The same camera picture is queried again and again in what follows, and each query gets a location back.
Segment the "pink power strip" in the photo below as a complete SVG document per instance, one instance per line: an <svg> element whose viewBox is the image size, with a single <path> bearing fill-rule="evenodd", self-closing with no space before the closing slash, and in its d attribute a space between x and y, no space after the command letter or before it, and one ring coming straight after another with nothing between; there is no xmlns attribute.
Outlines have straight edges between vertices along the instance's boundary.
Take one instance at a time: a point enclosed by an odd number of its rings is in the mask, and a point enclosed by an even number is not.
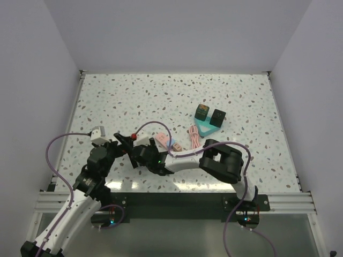
<svg viewBox="0 0 343 257"><path fill-rule="evenodd" d="M163 146L165 149L167 149L166 143L167 143L167 139L169 139L169 136L160 132L158 134L155 135L155 140L161 145Z"/></svg>

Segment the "pink brown plug adapter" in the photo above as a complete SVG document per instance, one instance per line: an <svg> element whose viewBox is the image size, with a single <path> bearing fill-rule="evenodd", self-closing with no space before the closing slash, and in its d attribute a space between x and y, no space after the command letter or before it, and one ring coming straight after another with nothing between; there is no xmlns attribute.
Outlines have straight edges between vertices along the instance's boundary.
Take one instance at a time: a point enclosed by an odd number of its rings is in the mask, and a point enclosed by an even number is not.
<svg viewBox="0 0 343 257"><path fill-rule="evenodd" d="M181 145L179 145L177 142L172 144L171 148L174 152L181 152L182 151Z"/></svg>

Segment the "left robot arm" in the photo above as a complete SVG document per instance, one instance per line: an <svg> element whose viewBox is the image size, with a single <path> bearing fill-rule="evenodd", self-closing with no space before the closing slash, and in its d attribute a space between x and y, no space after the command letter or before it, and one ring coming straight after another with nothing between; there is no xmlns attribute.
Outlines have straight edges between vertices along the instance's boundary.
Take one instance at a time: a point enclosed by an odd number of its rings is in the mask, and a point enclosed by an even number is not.
<svg viewBox="0 0 343 257"><path fill-rule="evenodd" d="M134 133L124 137L119 133L115 140L95 132L88 134L93 149L81 173L71 185L61 178L70 194L52 222L34 241L26 241L20 249L21 256L65 256L72 239L84 223L99 210L116 210L121 213L117 222L109 221L108 228L118 226L125 218L125 209L113 203L110 188L105 185L106 177L116 158L130 155L137 139Z"/></svg>

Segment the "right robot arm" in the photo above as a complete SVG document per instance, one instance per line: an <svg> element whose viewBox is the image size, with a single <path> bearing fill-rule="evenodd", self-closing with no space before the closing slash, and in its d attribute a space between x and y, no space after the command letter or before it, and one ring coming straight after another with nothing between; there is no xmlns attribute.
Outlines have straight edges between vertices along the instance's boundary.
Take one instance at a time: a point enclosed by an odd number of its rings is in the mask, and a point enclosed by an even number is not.
<svg viewBox="0 0 343 257"><path fill-rule="evenodd" d="M184 152L159 152L151 143L148 146L134 146L131 157L159 176L202 169L215 179L231 184L242 209L251 210L258 203L258 188L247 176L251 152L238 142L207 139L203 146Z"/></svg>

